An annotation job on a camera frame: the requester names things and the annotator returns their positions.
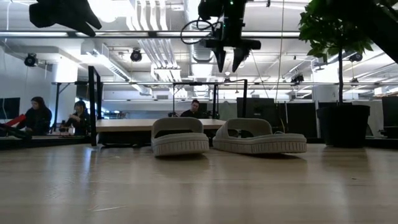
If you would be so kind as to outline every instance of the man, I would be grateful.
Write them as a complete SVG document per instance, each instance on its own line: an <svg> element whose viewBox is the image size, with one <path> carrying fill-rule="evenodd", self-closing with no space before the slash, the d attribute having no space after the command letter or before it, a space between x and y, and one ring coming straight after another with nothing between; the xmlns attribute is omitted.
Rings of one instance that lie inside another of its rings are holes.
<svg viewBox="0 0 398 224"><path fill-rule="evenodd" d="M181 114L181 117L190 117L190 118L201 119L201 118L203 118L203 115L198 110L199 110L199 101L198 100L192 100L191 109L183 112Z"/></svg>

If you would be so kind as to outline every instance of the ceiling duct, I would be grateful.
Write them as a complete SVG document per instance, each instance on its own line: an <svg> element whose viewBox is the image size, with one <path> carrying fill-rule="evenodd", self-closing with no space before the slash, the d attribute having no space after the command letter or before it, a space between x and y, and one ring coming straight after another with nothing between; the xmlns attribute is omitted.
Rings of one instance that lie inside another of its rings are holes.
<svg viewBox="0 0 398 224"><path fill-rule="evenodd" d="M200 0L184 0L184 8L185 8L185 20L186 22L193 21L198 19L198 5ZM199 23L199 28L206 27L208 24ZM189 27L190 30L198 30L197 23L192 23ZM200 44L193 44L190 46L190 55L191 55L191 72L192 75L197 78L209 78L211 77L211 73L213 71L213 65L206 65L203 63L208 63L213 60L212 52L210 49L204 48ZM200 92L204 87L195 86L194 91Z"/></svg>
<svg viewBox="0 0 398 224"><path fill-rule="evenodd" d="M104 44L102 45L101 51L96 49L95 43L92 40L85 40L81 44L80 48L82 55L93 56L98 64L105 66L109 71L118 77L122 78L126 82L137 82L131 78L130 74L125 71L116 61L109 57L109 49ZM139 91L142 96L151 96L152 89L144 87L142 85L132 85L133 88Z"/></svg>
<svg viewBox="0 0 398 224"><path fill-rule="evenodd" d="M352 51L343 52L343 59L347 58L347 57L350 57L353 54L356 54L356 52L352 52ZM320 58L319 62L314 63L313 66L321 67L321 66L333 64L333 63L336 63L336 62L338 62L338 55L332 56L331 58L328 59L327 62L324 62L323 59Z"/></svg>

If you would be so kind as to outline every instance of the wall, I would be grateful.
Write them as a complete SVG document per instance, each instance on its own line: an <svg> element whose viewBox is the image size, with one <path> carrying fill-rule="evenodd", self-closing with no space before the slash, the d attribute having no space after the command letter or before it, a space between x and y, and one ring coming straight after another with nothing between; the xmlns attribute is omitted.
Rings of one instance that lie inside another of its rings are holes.
<svg viewBox="0 0 398 224"><path fill-rule="evenodd" d="M43 68L28 68L24 62L4 53L0 48L0 98L21 98L19 113L25 113L30 107L30 99L41 96L50 105L55 92L52 92L52 72Z"/></svg>
<svg viewBox="0 0 398 224"><path fill-rule="evenodd" d="M78 67L76 64L68 61L59 61L53 65L52 68L52 80L53 82L75 82L78 76ZM76 85L61 85L60 90L63 89L58 99L58 116L57 122L61 123L62 120L67 120L70 114L74 112L75 97L76 97ZM52 86L52 92L54 93L54 100L52 100L52 107L55 108L55 93L57 92L57 86Z"/></svg>

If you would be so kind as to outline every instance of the person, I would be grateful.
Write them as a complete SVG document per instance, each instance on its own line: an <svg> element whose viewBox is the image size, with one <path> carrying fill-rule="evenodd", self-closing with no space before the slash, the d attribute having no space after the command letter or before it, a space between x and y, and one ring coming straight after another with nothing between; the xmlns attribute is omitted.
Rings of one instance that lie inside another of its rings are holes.
<svg viewBox="0 0 398 224"><path fill-rule="evenodd" d="M80 100L75 103L75 113L69 116L63 128L70 127L71 125L75 128L76 136L86 136L90 132L90 115L87 112L84 101Z"/></svg>
<svg viewBox="0 0 398 224"><path fill-rule="evenodd" d="M30 101L31 109L26 111L26 119L17 125L17 129L25 128L25 131L33 136L43 136L50 131L52 113L40 96L35 96Z"/></svg>
<svg viewBox="0 0 398 224"><path fill-rule="evenodd" d="M197 119L203 118L203 113L201 113L199 111L199 101L192 100L191 109L184 111L180 116L181 117L197 118Z"/></svg>

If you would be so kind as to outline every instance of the black planter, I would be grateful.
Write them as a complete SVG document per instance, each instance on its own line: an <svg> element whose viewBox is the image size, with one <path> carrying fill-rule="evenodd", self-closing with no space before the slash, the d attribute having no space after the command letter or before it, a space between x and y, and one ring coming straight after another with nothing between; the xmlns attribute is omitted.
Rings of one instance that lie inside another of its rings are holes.
<svg viewBox="0 0 398 224"><path fill-rule="evenodd" d="M327 146L363 147L370 107L341 105L317 110L321 137Z"/></svg>

